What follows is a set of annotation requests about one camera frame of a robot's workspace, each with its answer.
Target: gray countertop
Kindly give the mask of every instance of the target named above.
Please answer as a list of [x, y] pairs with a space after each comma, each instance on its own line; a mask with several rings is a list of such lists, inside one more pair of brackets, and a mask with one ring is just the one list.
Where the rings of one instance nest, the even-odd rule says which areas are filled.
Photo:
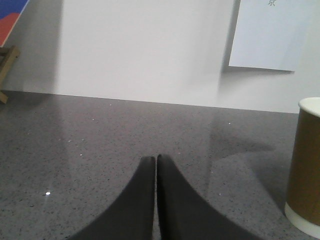
[[[264, 240], [314, 239], [284, 216], [297, 114], [6, 94], [0, 239], [68, 238], [110, 206], [141, 156], [160, 153], [242, 228]], [[157, 214], [154, 239], [160, 239]]]

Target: wooden easel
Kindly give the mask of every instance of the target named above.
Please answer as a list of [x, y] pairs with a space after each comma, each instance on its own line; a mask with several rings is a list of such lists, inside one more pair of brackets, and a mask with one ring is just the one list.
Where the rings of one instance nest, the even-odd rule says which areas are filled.
[[15, 59], [19, 57], [19, 55], [20, 51], [16, 46], [0, 47], [0, 56], [3, 57], [2, 61], [0, 62], [0, 102], [4, 104], [7, 103], [8, 97], [1, 92], [2, 82], [7, 76]]

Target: paper cup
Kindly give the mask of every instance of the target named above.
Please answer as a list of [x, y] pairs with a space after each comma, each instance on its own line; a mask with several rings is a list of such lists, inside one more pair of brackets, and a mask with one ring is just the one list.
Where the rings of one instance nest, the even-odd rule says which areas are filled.
[[320, 238], [320, 97], [299, 107], [284, 212], [298, 229]]

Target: white cup rim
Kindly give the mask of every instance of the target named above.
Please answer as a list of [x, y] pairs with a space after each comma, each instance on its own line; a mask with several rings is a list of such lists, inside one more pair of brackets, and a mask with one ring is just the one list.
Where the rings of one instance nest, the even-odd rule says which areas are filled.
[[299, 101], [299, 107], [320, 118], [320, 97], [307, 97]]

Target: paper sheet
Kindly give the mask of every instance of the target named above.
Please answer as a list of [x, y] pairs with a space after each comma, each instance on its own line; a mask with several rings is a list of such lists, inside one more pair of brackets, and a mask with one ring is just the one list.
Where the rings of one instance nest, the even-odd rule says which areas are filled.
[[241, 0], [229, 66], [295, 71], [316, 0]]

